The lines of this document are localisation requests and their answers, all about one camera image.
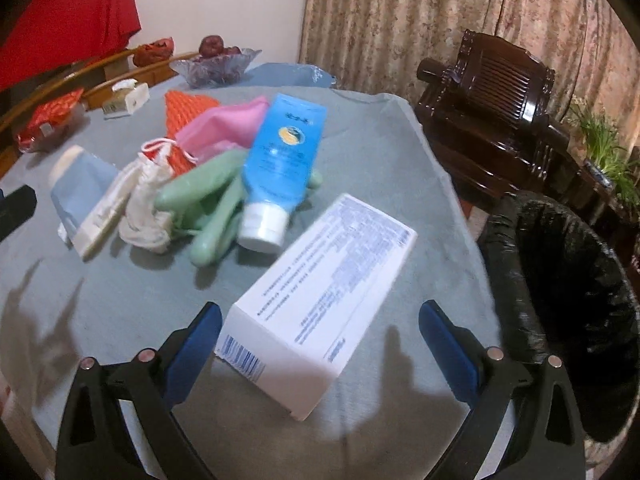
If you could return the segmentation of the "blue hand cream tube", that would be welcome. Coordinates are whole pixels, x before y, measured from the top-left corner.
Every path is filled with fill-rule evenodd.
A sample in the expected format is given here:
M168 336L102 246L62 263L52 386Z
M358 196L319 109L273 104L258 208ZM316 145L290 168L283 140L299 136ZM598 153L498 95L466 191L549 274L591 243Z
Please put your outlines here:
M290 217L303 201L326 115L322 105L279 93L248 152L238 243L262 254L278 252Z

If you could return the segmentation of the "black trash bin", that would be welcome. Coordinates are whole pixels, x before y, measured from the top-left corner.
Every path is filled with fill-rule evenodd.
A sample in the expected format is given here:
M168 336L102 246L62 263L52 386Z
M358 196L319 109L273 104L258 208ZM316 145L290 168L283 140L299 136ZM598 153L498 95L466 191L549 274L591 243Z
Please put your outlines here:
M506 350L528 362L559 356L586 435L623 437L639 405L639 304L615 252L531 192L499 200L478 247Z

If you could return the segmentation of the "red gift packet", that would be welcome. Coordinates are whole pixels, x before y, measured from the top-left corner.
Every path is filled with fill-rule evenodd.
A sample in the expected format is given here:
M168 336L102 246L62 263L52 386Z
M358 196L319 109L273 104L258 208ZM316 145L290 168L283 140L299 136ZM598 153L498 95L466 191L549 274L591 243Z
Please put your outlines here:
M85 113L84 93L85 90L79 88L38 105L27 126L17 135L18 150L26 154L57 148Z

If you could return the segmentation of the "green rubber glove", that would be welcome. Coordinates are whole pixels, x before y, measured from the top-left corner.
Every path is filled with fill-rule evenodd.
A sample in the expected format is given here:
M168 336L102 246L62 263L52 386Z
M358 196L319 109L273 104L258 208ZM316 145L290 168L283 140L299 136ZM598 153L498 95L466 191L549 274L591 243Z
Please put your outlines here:
M215 156L164 184L153 208L174 217L179 236L192 238L189 259L205 268L218 262L241 237L248 195L242 166L247 151L236 148Z

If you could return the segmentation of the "dark red fruits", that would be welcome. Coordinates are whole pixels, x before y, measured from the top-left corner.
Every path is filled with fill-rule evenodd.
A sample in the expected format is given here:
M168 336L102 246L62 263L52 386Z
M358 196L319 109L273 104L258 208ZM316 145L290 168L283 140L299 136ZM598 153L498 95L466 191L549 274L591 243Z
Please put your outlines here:
M198 47L198 57L201 60L212 60L213 58L231 58L240 55L241 49L237 46L227 47L224 40L218 35L205 36Z

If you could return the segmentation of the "red cloth cover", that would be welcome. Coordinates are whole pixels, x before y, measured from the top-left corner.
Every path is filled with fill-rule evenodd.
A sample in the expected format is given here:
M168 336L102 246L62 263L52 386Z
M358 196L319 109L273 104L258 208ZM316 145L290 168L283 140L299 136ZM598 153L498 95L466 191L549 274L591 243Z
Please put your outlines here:
M32 0L1 44L1 88L119 52L140 29L136 0Z

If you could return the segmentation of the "beige patterned curtain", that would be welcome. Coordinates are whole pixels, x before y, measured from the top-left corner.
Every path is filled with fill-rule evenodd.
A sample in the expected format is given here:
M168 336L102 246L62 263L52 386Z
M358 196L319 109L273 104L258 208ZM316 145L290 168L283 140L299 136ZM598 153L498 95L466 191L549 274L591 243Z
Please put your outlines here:
M299 57L344 89L409 101L424 58L454 62L466 30L526 49L555 72L549 112L582 99L639 142L639 50L606 0L307 0Z

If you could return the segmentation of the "green potted plant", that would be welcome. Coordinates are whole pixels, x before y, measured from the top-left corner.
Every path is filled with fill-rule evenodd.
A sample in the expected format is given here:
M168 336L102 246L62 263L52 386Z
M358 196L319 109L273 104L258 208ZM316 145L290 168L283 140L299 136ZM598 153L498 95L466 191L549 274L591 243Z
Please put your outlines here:
M631 214L639 212L639 163L618 142L620 129L604 110L592 110L581 98L573 98L567 120L582 134L586 159L613 185L613 196Z

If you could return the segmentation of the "pink face mask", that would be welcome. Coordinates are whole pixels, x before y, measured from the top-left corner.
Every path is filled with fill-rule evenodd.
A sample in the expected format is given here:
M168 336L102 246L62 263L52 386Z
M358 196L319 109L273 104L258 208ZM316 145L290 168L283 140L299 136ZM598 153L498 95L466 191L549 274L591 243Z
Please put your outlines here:
M212 107L176 133L180 150L198 165L226 151L250 148L270 102L264 96L253 101Z

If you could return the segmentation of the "dark wooden side table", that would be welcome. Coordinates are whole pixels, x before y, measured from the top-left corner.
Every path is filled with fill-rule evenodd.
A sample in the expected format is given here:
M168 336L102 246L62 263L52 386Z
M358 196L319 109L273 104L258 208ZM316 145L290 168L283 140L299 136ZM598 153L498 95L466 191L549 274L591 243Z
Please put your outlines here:
M639 236L639 209L625 206L584 167L558 153L544 181L544 194L567 206L610 246L624 269Z

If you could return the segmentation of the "small white tissue box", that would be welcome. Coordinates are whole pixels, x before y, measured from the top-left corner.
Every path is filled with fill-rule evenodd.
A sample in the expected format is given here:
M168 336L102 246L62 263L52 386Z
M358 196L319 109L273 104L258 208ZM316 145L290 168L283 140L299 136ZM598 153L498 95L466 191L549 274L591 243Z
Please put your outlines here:
M150 89L146 82L124 79L112 85L112 95L102 104L105 119L115 119L133 115L150 99Z

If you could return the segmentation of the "pale blue white tube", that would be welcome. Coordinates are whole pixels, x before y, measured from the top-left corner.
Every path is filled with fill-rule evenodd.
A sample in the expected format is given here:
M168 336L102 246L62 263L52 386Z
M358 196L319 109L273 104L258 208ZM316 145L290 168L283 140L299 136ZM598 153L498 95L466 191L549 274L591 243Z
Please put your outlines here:
M68 148L49 174L51 200L66 240L88 260L119 220L141 174L142 163L124 169L79 145Z

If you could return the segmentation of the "white printed paper box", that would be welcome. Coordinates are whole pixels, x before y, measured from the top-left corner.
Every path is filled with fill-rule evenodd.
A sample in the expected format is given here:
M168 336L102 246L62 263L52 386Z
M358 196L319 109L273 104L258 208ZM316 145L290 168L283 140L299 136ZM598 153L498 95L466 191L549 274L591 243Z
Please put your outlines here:
M296 420L342 374L418 234L343 194L232 304L215 353Z

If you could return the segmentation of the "glass fruit bowl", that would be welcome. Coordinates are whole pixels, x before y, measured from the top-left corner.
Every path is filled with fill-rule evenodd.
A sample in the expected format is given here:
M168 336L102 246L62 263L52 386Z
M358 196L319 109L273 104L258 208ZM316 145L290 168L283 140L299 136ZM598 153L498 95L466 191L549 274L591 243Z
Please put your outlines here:
M169 67L180 75L191 88L225 86L235 84L245 74L247 67L262 53L262 50L242 49L240 53L221 54L213 58L184 58L169 63Z

